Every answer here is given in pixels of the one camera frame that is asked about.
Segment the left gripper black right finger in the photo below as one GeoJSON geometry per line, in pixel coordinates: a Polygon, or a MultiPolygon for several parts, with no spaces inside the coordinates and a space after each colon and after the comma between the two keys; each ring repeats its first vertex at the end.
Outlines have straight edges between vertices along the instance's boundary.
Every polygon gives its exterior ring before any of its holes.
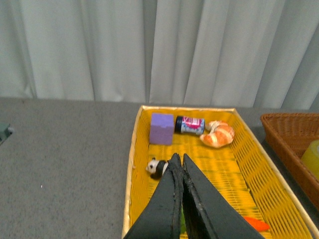
{"type": "Polygon", "coordinates": [[[183,155],[183,213],[189,239],[262,239],[219,193],[194,161],[183,155]]]}

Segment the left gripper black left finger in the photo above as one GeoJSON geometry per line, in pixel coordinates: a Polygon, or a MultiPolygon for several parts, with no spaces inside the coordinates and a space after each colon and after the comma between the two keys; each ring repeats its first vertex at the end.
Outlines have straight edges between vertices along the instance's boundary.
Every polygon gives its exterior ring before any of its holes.
{"type": "Polygon", "coordinates": [[[150,201],[124,238],[180,238],[182,198],[181,159],[177,153],[174,153],[150,201]]]}

